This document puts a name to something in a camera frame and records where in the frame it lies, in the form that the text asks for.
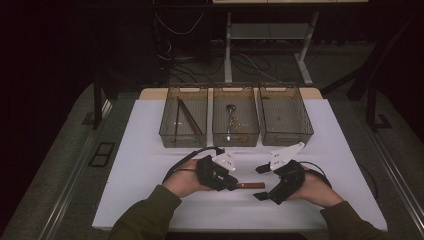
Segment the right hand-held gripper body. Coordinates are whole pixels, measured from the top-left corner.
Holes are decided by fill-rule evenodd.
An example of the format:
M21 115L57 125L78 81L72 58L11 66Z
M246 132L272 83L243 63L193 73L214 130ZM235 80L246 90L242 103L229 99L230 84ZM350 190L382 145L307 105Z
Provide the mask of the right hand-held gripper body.
M279 183L267 194L267 197L277 205L286 201L304 182L304 170L294 156L304 148L300 142L280 150L273 151L269 168L280 179Z

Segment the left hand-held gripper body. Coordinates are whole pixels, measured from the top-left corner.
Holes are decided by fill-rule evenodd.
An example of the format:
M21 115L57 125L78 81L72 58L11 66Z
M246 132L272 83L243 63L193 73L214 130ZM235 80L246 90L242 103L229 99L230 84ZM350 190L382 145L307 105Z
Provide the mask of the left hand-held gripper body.
M210 155L200 159L197 163L196 174L201 185L218 191L223 178L235 170L232 153L222 153L215 157Z

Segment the metal spoon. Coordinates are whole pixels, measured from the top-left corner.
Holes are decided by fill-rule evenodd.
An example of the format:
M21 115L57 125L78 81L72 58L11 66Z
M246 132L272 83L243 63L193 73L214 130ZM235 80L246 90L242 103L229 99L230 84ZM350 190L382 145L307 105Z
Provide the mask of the metal spoon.
M233 124L233 113L236 110L236 106L233 104L228 104L226 106L226 110L228 112L228 124L227 124L227 136L226 140L231 140L231 133L232 133L232 124Z

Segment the translucent brown plastic bin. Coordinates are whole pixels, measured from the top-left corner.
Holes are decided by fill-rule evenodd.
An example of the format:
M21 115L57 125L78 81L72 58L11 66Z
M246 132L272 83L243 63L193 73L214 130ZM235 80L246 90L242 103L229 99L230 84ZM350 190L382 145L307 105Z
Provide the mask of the translucent brown plastic bin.
M228 112L226 106L233 104L233 117L248 128L247 143L227 141ZM255 147L260 129L253 85L250 83L215 83L213 85L212 134L213 144L220 147Z
M298 86L291 82L260 82L258 87L262 144L307 144L314 130Z
M178 135L174 136L180 98ZM202 148L207 145L208 85L171 83L168 87L159 135L165 148Z

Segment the person's left hand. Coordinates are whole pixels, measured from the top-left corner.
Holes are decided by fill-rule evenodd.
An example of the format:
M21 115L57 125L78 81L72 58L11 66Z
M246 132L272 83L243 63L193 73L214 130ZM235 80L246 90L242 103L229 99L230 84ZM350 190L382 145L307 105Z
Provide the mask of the person's left hand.
M191 159L182 164L163 183L163 186L179 198L187 197L198 191L210 191L210 188L201 185L198 180L197 163L196 159Z

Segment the person's right hand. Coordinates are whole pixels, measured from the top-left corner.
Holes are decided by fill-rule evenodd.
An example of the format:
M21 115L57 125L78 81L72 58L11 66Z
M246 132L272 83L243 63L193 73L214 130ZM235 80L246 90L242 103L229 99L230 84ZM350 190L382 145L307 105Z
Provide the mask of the person's right hand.
M295 199L305 200L323 208L332 207L344 201L323 180L310 173L305 174L303 185L289 197L289 200Z

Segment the white table mat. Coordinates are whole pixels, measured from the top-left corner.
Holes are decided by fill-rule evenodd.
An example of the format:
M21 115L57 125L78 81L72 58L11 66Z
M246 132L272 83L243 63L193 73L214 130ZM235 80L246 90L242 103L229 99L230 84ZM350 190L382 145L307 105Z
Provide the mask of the white table mat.
M388 228L326 100L305 103L314 134L296 160L317 164L333 189L360 217L380 230ZM164 103L135 103L93 227L110 229L134 203L147 198L168 169L189 154L187 148L166 148L159 136ZM174 232L300 232L326 227L319 207L303 200L259 201L252 189L197 192L183 199L171 220Z

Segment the black metal stand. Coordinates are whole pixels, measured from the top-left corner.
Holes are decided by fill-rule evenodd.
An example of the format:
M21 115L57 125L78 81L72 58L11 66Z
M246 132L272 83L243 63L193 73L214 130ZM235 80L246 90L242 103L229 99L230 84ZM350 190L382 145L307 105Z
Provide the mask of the black metal stand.
M321 89L326 95L342 85L351 85L347 97L367 98L366 122L372 130L388 125L376 121L377 94L389 98L407 123L424 133L424 15L393 18L391 29L377 41L366 61L343 78Z

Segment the metal floor rail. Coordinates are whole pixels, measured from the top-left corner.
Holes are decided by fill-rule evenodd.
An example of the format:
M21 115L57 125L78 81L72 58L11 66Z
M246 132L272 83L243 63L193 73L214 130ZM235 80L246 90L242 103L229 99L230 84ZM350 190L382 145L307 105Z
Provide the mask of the metal floor rail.
M345 102L333 109L368 186L388 224L391 240L424 240L424 144L385 100L377 102L372 130L365 104Z
M99 136L104 128L105 121L109 117L110 112L113 108L113 104L106 100L101 105L100 110L100 123L95 130L91 130L87 136L80 154L78 155L77 161L72 169L70 176L68 177L63 190L54 207L49 214L48 220L42 228L41 233L37 237L37 240L54 240L57 230L59 229L62 219L66 214L70 202L77 190L80 179L88 166L88 162L91 156L94 154L94 149L97 146Z

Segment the white metal desk frame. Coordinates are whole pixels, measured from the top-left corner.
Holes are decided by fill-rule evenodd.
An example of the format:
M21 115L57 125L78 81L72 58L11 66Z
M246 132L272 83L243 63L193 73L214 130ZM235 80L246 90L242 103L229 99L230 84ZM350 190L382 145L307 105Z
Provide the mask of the white metal desk frame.
M226 16L224 81L232 81L231 41L232 40L301 40L302 48L294 54L297 67L304 84L313 85L305 63L319 12L313 12L309 22L305 23L236 23L232 20L232 13Z

